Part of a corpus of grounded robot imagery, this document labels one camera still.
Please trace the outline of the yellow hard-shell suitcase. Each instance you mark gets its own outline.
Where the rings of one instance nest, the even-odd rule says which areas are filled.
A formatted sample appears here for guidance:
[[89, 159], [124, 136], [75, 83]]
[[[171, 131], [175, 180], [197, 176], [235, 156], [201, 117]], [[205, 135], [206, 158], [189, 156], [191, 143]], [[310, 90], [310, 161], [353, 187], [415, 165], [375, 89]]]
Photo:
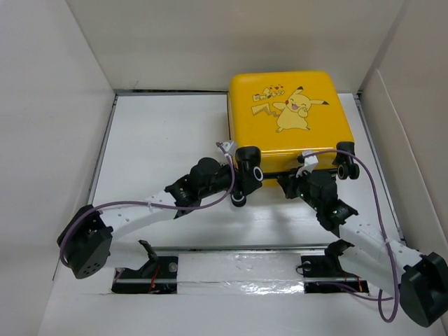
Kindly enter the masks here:
[[227, 94], [230, 138], [260, 149], [264, 186], [296, 169], [304, 151], [319, 154], [317, 169], [357, 179], [354, 136], [330, 75], [323, 71], [245, 73]]

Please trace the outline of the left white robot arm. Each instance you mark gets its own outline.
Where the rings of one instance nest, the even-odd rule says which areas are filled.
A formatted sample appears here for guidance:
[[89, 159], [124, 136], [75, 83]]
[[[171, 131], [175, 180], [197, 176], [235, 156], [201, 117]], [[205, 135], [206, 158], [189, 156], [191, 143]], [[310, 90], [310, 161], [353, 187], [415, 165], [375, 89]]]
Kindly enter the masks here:
[[171, 221], [205, 209], [202, 200], [220, 193], [236, 207], [259, 189], [263, 171], [257, 158], [221, 164], [203, 157], [188, 174], [143, 201], [114, 201], [81, 207], [57, 238], [59, 259], [77, 279], [91, 277], [107, 264], [111, 245], [154, 223]]

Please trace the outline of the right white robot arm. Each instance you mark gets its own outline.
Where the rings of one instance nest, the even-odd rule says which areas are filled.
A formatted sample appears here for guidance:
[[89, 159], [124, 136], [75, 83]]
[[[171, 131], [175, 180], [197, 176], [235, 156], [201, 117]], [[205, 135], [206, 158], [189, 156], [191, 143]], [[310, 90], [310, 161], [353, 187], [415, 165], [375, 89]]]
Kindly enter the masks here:
[[335, 178], [326, 171], [278, 176], [286, 198], [299, 197], [316, 212], [319, 224], [338, 240], [325, 250], [323, 266], [331, 275], [343, 271], [360, 276], [389, 295], [398, 296], [413, 322], [429, 327], [447, 313], [447, 263], [384, 238], [337, 194]]

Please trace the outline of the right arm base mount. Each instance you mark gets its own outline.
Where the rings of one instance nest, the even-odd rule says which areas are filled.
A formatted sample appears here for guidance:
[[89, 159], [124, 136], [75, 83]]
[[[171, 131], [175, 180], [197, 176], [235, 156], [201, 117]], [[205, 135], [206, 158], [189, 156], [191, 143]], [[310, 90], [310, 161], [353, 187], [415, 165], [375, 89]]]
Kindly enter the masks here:
[[303, 255], [296, 272], [304, 278], [306, 294], [327, 293], [365, 293], [368, 294], [368, 283], [355, 274], [345, 272], [339, 262], [339, 257], [349, 247], [350, 243], [338, 240], [331, 243], [323, 255]]

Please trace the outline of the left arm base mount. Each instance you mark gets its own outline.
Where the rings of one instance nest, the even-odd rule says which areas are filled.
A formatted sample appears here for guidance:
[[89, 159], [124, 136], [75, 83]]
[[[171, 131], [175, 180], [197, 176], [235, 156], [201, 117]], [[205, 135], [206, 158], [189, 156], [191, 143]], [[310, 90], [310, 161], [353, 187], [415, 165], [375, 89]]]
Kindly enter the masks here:
[[139, 240], [147, 261], [139, 269], [117, 268], [111, 291], [115, 294], [168, 295], [177, 293], [179, 257], [158, 255], [146, 240]]

